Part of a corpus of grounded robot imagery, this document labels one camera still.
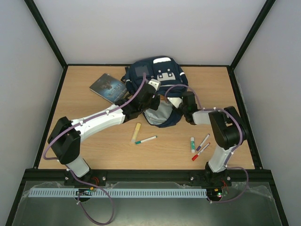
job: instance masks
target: book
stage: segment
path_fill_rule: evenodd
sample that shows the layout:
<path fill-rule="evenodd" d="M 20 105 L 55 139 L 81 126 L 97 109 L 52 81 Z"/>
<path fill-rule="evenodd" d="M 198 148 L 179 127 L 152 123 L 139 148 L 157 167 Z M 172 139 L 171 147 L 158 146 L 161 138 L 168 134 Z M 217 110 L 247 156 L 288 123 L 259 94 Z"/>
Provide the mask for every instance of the book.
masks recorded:
<path fill-rule="evenodd" d="M 126 85 L 109 74 L 103 74 L 90 86 L 90 90 L 112 104 L 120 100 L 127 92 Z"/>

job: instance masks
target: navy blue backpack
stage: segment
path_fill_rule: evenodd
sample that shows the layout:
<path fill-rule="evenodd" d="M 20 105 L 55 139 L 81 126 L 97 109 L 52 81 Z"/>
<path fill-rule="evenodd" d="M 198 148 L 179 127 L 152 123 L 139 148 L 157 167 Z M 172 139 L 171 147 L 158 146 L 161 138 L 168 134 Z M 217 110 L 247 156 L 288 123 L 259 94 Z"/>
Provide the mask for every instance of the navy blue backpack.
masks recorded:
<path fill-rule="evenodd" d="M 138 90 L 143 80 L 143 73 L 146 73 L 148 80 L 156 79 L 161 82 L 157 93 L 162 96 L 173 85 L 188 86 L 185 73 L 172 58 L 155 56 L 139 60 L 126 68 L 126 74 L 121 80 L 126 83 L 130 94 L 134 94 Z M 181 97 L 186 90 L 186 87 L 174 87 L 169 91 L 167 97 Z M 171 103 L 166 103 L 163 98 L 161 98 L 158 110 L 148 109 L 143 114 L 150 125 L 159 128 L 174 126 L 182 117 L 182 114 L 176 111 Z"/>

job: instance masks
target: black frame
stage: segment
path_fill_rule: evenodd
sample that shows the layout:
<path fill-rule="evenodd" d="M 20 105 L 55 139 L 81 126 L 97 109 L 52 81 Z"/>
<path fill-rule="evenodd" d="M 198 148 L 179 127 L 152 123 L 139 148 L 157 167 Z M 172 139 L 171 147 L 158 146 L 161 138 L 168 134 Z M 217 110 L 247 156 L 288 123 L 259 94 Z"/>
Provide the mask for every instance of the black frame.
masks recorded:
<path fill-rule="evenodd" d="M 18 204 L 20 202 L 22 193 L 24 191 L 24 186 L 26 181 L 64 181 L 65 178 L 65 170 L 62 169 L 37 169 L 39 166 L 40 159 L 42 157 L 42 152 L 44 145 L 46 143 L 47 135 L 50 129 L 50 124 L 54 116 L 55 108 L 60 96 L 60 92 L 63 86 L 63 82 L 68 70 L 68 66 L 129 66 L 128 64 L 67 64 L 64 60 L 58 46 L 55 43 L 49 29 L 45 21 L 43 20 L 37 6 L 35 5 L 33 0 L 24 0 L 26 5 L 28 6 L 29 10 L 31 11 L 33 17 L 35 18 L 37 24 L 39 25 L 40 29 L 42 30 L 45 38 L 47 39 L 49 45 L 51 46 L 54 54 L 56 55 L 58 61 L 60 62 L 63 73 L 59 82 L 58 89 L 55 94 L 55 99 L 53 101 L 49 117 L 47 120 L 47 124 L 45 127 L 45 131 L 37 152 L 37 156 L 34 162 L 34 166 L 32 169 L 26 169 L 23 179 L 20 183 L 19 189 L 16 194 L 16 198 L 14 200 L 13 206 L 11 208 L 8 220 L 6 225 L 12 225 Z M 245 122 L 247 128 L 250 131 L 250 137 L 248 138 L 248 145 L 251 151 L 252 160 L 254 162 L 255 169 L 248 169 L 249 180 L 250 182 L 268 182 L 271 188 L 273 197 L 276 202 L 277 210 L 282 222 L 282 225 L 288 225 L 281 200 L 279 198 L 277 188 L 275 185 L 275 181 L 273 179 L 272 173 L 270 170 L 263 169 L 258 149 L 254 140 L 254 136 L 251 130 L 251 126 L 249 123 L 248 115 L 246 113 L 245 104 L 243 102 L 238 82 L 236 80 L 234 69 L 236 68 L 237 64 L 239 63 L 241 57 L 243 56 L 244 52 L 248 48 L 249 44 L 251 43 L 253 37 L 255 36 L 256 32 L 260 28 L 264 18 L 267 16 L 268 12 L 272 8 L 274 2 L 276 0 L 266 0 L 262 10 L 260 11 L 259 15 L 257 16 L 252 28 L 250 29 L 248 35 L 246 36 L 242 46 L 240 47 L 238 53 L 236 54 L 233 62 L 231 65 L 181 65 L 181 66 L 212 66 L 212 67 L 226 67 L 228 70 L 230 82 L 233 88 L 234 96 L 238 105 L 238 110 L 242 120 Z M 117 182 L 117 181 L 173 181 L 177 183 L 185 183 L 187 185 L 198 186 L 196 181 L 191 181 L 190 177 L 203 175 L 205 170 L 101 170 L 97 169 L 94 170 L 99 174 L 103 174 L 106 176 L 106 182 Z M 229 170 L 229 176 L 231 177 L 231 181 L 245 181 L 246 176 L 245 173 L 241 170 Z"/>

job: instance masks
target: red cap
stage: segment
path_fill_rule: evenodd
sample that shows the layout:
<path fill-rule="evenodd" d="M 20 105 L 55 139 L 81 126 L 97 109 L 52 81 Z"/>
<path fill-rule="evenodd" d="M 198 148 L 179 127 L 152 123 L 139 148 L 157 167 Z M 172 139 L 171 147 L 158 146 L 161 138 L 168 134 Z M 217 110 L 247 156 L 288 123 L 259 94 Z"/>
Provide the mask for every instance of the red cap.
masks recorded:
<path fill-rule="evenodd" d="M 198 158 L 198 155 L 196 154 L 196 155 L 192 158 L 192 160 L 195 161 L 197 158 Z"/>

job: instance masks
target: wooden tabletop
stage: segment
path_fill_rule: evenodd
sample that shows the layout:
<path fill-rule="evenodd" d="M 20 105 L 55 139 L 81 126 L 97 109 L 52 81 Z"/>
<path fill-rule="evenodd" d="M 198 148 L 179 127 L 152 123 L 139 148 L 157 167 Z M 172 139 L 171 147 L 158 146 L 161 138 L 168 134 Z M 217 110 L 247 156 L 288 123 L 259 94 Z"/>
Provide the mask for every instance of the wooden tabletop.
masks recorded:
<path fill-rule="evenodd" d="M 199 96 L 202 107 L 235 106 L 232 86 L 225 67 L 182 67 L 189 86 Z M 52 131 L 58 119 L 67 116 L 69 120 L 89 116 L 111 105 L 102 97 L 90 91 L 90 85 L 102 74 L 108 73 L 120 79 L 125 74 L 122 66 L 69 66 L 63 88 L 51 123 Z M 158 138 L 135 145 L 131 138 L 136 124 L 141 128 L 137 140 L 154 135 Z M 195 137 L 196 146 L 210 133 L 211 145 L 195 160 L 190 151 L 190 137 Z M 80 155 L 92 169 L 111 170 L 197 170 L 204 169 L 216 147 L 210 125 L 193 126 L 182 117 L 176 126 L 157 128 L 147 123 L 140 115 L 127 123 L 107 128 L 86 139 L 80 146 Z M 47 157 L 55 156 L 49 150 Z M 241 166 L 254 169 L 250 150 L 245 141 L 235 152 L 229 167 Z M 65 169 L 57 161 L 41 159 L 39 169 Z"/>

